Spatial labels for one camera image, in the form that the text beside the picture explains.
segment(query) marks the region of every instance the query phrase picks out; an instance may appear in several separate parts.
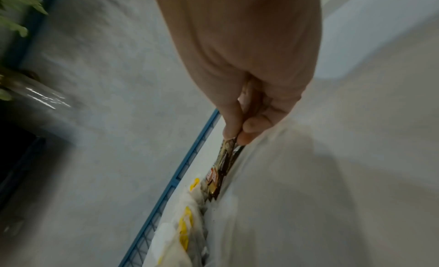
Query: person's hand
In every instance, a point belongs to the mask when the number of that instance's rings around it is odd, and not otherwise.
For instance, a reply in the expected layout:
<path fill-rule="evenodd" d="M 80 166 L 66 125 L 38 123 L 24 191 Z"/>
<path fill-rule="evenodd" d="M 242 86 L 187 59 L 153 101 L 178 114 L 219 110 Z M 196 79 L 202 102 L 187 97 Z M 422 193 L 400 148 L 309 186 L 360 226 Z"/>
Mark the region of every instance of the person's hand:
<path fill-rule="evenodd" d="M 245 145 L 277 124 L 313 77 L 320 0 L 157 2 L 190 76 L 223 115 L 226 139 Z"/>

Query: concrete floor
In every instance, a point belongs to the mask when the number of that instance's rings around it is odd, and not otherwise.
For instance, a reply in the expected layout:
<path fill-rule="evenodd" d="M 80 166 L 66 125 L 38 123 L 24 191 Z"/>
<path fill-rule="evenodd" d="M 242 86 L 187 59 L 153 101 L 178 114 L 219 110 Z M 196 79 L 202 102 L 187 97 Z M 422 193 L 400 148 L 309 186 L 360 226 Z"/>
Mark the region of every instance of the concrete floor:
<path fill-rule="evenodd" d="M 212 114 L 154 0 L 57 0 L 24 66 L 72 97 L 13 116 L 48 148 L 0 217 L 0 266 L 116 266 Z"/>

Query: hand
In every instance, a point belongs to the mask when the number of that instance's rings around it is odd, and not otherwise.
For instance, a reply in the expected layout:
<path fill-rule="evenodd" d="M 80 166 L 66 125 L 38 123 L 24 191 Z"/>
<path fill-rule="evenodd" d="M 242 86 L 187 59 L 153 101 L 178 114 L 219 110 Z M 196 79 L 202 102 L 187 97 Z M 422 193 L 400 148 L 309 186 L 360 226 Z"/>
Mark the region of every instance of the hand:
<path fill-rule="evenodd" d="M 223 115 L 226 139 L 248 144 L 289 114 L 316 67 L 320 0 L 157 2 L 190 76 Z"/>

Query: human skin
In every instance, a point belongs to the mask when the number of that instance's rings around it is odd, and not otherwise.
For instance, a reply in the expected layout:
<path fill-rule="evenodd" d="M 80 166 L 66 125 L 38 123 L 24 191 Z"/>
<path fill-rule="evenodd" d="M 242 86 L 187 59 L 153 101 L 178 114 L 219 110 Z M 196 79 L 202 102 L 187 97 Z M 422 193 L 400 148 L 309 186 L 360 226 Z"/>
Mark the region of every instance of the human skin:
<path fill-rule="evenodd" d="M 246 145 L 293 109 L 321 41 L 320 0 L 157 0 L 180 57 Z"/>

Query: finger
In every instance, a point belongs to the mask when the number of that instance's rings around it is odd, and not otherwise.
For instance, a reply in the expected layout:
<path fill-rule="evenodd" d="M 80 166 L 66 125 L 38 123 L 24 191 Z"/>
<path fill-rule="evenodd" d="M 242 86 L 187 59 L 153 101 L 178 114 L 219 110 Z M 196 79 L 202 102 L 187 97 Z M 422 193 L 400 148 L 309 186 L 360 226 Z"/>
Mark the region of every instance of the finger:
<path fill-rule="evenodd" d="M 261 132 L 256 133 L 246 133 L 244 131 L 241 131 L 238 135 L 238 139 L 236 140 L 236 143 L 238 145 L 248 145 L 251 143 L 256 137 L 258 137 L 261 134 Z"/>
<path fill-rule="evenodd" d="M 236 100 L 228 105 L 217 106 L 218 111 L 225 120 L 223 137 L 226 140 L 232 139 L 242 130 L 243 113 L 241 105 Z"/>
<path fill-rule="evenodd" d="M 298 98 L 289 100 L 272 100 L 266 110 L 254 117 L 248 118 L 243 123 L 242 130 L 248 134 L 257 132 L 262 133 L 286 117 L 298 100 Z"/>

